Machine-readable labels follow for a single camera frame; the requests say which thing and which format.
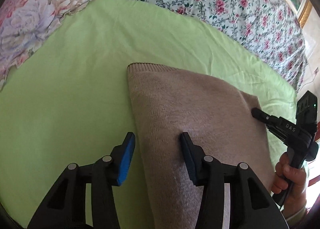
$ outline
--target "floral bedspread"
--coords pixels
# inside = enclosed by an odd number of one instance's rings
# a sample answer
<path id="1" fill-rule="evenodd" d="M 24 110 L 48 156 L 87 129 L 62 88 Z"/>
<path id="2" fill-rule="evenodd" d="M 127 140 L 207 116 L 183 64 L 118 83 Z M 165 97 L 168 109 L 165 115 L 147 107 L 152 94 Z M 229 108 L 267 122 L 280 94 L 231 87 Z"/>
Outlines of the floral bedspread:
<path id="1" fill-rule="evenodd" d="M 6 0 L 0 9 L 0 88 L 11 66 L 19 67 L 90 0 Z M 277 71 L 296 90 L 306 58 L 297 17 L 284 0 L 140 0 L 204 21 Z"/>

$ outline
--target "pillow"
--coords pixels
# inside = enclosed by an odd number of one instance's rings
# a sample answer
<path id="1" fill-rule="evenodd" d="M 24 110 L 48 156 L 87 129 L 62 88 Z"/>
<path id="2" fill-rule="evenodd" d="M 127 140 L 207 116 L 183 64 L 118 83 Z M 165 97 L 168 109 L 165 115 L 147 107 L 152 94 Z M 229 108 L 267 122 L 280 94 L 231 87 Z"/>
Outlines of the pillow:
<path id="1" fill-rule="evenodd" d="M 90 0 L 5 0 L 0 8 L 0 89 L 11 66 L 20 67 L 56 30 L 65 14 Z"/>

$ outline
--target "screw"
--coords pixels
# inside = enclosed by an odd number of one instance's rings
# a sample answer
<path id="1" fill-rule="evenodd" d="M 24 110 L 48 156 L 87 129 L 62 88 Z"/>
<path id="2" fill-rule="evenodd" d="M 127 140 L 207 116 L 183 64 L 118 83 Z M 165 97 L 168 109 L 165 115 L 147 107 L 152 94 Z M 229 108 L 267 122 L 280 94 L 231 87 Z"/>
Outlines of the screw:
<path id="1" fill-rule="evenodd" d="M 206 155 L 206 156 L 204 156 L 204 160 L 205 160 L 206 162 L 212 162 L 212 161 L 213 161 L 213 157 L 210 156 L 210 155 Z"/>
<path id="2" fill-rule="evenodd" d="M 77 167 L 77 164 L 75 164 L 75 163 L 70 163 L 68 165 L 68 169 L 70 169 L 70 170 L 74 170 L 76 167 Z"/>
<path id="3" fill-rule="evenodd" d="M 247 163 L 241 162 L 240 163 L 240 168 L 242 168 L 243 170 L 246 170 L 248 168 Z"/>
<path id="4" fill-rule="evenodd" d="M 112 157 L 111 157 L 110 155 L 106 155 L 106 156 L 104 156 L 104 157 L 102 158 L 102 160 L 103 160 L 104 162 L 110 162 L 110 161 L 112 160 Z"/>

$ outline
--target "beige knit sweater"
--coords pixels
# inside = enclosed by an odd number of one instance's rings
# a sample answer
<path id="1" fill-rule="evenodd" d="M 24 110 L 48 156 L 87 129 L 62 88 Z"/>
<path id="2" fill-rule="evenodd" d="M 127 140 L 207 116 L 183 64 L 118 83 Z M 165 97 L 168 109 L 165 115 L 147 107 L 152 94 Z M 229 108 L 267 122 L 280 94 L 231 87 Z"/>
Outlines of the beige knit sweater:
<path id="1" fill-rule="evenodd" d="M 202 188 L 188 177 L 182 132 L 222 163 L 248 163 L 271 190 L 266 128 L 251 116 L 251 108 L 260 107 L 257 97 L 212 76 L 155 64 L 129 65 L 128 81 L 156 229 L 196 225 Z M 227 214 L 227 193 L 225 202 Z"/>

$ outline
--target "hand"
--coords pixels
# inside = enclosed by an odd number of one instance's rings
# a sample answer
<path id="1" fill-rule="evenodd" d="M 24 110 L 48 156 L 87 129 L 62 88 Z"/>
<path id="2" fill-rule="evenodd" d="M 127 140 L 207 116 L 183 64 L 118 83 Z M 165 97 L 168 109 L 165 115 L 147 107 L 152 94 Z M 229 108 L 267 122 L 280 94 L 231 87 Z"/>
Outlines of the hand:
<path id="1" fill-rule="evenodd" d="M 297 213 L 306 204 L 307 174 L 304 168 L 299 170 L 290 167 L 289 157 L 285 152 L 276 164 L 275 179 L 271 188 L 275 194 L 279 194 L 282 190 L 288 188 L 288 183 L 281 178 L 282 175 L 294 183 L 292 191 L 284 202 L 284 210 L 282 211 L 283 216 L 288 218 Z"/>

